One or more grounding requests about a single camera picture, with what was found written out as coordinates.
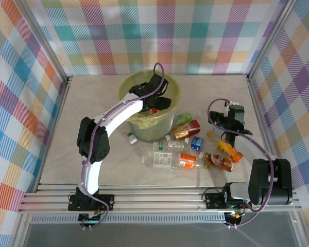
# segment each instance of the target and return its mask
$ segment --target bottle cap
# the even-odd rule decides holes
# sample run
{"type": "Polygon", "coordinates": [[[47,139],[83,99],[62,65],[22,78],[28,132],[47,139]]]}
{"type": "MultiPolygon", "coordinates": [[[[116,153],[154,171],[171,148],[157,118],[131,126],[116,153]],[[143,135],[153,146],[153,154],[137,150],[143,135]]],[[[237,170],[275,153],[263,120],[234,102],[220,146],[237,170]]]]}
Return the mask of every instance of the bottle cap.
{"type": "Polygon", "coordinates": [[[213,134],[213,131],[208,131],[207,133],[206,133],[206,136],[211,136],[213,134]]]}
{"type": "Polygon", "coordinates": [[[146,163],[147,158],[148,157],[146,155],[142,155],[142,159],[141,159],[142,164],[146,163]]]}
{"type": "Polygon", "coordinates": [[[137,140],[138,140],[138,139],[137,139],[134,135],[131,135],[130,137],[128,137],[128,142],[129,142],[130,144],[136,143],[137,140]]]}
{"type": "Polygon", "coordinates": [[[200,118],[200,117],[202,116],[201,111],[196,111],[196,112],[194,113],[194,116],[195,116],[195,118],[200,118]]]}

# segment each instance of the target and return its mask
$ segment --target white robotic arm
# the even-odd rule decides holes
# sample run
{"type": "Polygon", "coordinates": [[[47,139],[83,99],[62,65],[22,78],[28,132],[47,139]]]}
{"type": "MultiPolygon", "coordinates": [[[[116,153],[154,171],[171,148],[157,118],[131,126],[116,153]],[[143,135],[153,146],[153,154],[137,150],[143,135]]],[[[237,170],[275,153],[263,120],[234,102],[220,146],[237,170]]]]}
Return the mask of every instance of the white robotic arm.
{"type": "MultiPolygon", "coordinates": [[[[124,121],[127,120],[130,116],[134,115],[135,113],[139,112],[143,108],[143,101],[142,100],[136,100],[136,101],[131,101],[134,99],[137,99],[138,96],[135,94],[126,94],[126,96],[118,102],[115,106],[110,108],[108,111],[105,113],[97,116],[94,120],[94,122],[97,124],[107,113],[110,113],[113,109],[115,109],[118,105],[124,104],[121,108],[118,108],[116,110],[113,110],[107,119],[100,123],[100,127],[105,127],[108,137],[112,134],[112,132],[119,126],[121,125],[124,121]]],[[[99,170],[101,167],[102,161],[99,162],[94,162],[90,163],[88,162],[86,164],[85,168],[85,180],[84,180],[84,185],[87,189],[87,191],[90,194],[94,194],[98,191],[98,176],[99,176],[99,170]]],[[[86,192],[83,189],[82,184],[79,184],[79,189],[86,194],[86,192]]]]}

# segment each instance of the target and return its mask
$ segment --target gray floor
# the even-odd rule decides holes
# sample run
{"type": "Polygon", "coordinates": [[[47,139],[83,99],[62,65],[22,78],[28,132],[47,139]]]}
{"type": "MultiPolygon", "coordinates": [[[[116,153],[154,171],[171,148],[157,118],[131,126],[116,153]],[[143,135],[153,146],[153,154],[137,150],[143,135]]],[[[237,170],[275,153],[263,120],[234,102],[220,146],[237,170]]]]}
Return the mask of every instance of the gray floor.
{"type": "Polygon", "coordinates": [[[24,246],[293,247],[298,243],[288,212],[263,212],[237,230],[228,230],[223,223],[102,224],[91,232],[78,224],[32,224],[24,246]]]}

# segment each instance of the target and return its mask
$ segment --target white bottle cap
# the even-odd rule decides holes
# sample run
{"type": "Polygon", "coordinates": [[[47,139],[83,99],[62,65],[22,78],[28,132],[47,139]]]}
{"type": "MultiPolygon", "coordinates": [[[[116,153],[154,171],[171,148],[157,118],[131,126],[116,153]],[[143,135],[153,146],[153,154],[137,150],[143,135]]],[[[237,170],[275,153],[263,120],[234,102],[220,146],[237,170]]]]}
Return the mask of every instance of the white bottle cap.
{"type": "Polygon", "coordinates": [[[158,147],[159,147],[159,142],[153,142],[153,149],[154,150],[157,150],[158,149],[158,147]]]}
{"type": "Polygon", "coordinates": [[[129,142],[130,144],[136,143],[137,140],[138,140],[138,139],[137,139],[134,135],[131,135],[130,137],[128,137],[128,142],[129,142]]]}
{"type": "Polygon", "coordinates": [[[196,112],[194,113],[194,116],[195,116],[195,118],[200,118],[200,117],[202,116],[201,111],[196,111],[196,112]]]}
{"type": "Polygon", "coordinates": [[[148,159],[148,156],[142,155],[142,159],[141,159],[142,164],[145,164],[147,162],[147,159],[148,159]]]}

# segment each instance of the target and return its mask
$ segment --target plaid wall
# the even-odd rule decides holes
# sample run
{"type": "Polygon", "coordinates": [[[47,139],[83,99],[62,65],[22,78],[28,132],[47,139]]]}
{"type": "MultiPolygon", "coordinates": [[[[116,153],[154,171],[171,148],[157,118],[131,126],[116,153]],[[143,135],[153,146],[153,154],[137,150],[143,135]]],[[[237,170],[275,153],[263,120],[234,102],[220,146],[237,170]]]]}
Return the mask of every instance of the plaid wall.
{"type": "Polygon", "coordinates": [[[278,156],[292,166],[309,224],[309,0],[298,0],[254,87],[278,156]]]}
{"type": "Polygon", "coordinates": [[[278,3],[278,5],[277,5],[277,7],[276,7],[276,9],[275,9],[275,11],[274,11],[274,13],[273,13],[273,15],[271,16],[270,22],[269,22],[269,24],[268,24],[266,30],[264,31],[264,33],[263,33],[263,35],[262,35],[262,37],[261,37],[261,39],[260,39],[260,42],[258,43],[258,45],[257,45],[257,47],[256,47],[256,50],[255,50],[255,52],[254,52],[254,54],[253,54],[253,56],[252,56],[252,59],[251,59],[250,63],[249,63],[248,66],[247,66],[246,74],[249,74],[249,72],[250,72],[250,70],[251,70],[251,68],[252,68],[252,66],[253,66],[253,64],[254,64],[254,62],[255,62],[256,59],[258,58],[259,53],[260,53],[260,51],[261,51],[261,49],[262,49],[262,47],[263,47],[263,45],[264,45],[266,39],[268,38],[268,36],[269,36],[269,34],[270,34],[270,32],[271,32],[273,26],[274,26],[274,23],[275,23],[275,21],[277,20],[277,17],[278,17],[278,15],[279,15],[279,13],[281,12],[281,10],[282,10],[282,8],[283,8],[285,2],[286,2],[286,0],[280,0],[280,1],[279,1],[279,3],[278,3]]]}
{"type": "Polygon", "coordinates": [[[13,0],[0,1],[0,246],[34,184],[63,89],[13,0]]]}
{"type": "Polygon", "coordinates": [[[28,2],[69,75],[197,75],[244,73],[284,0],[28,2]]]}

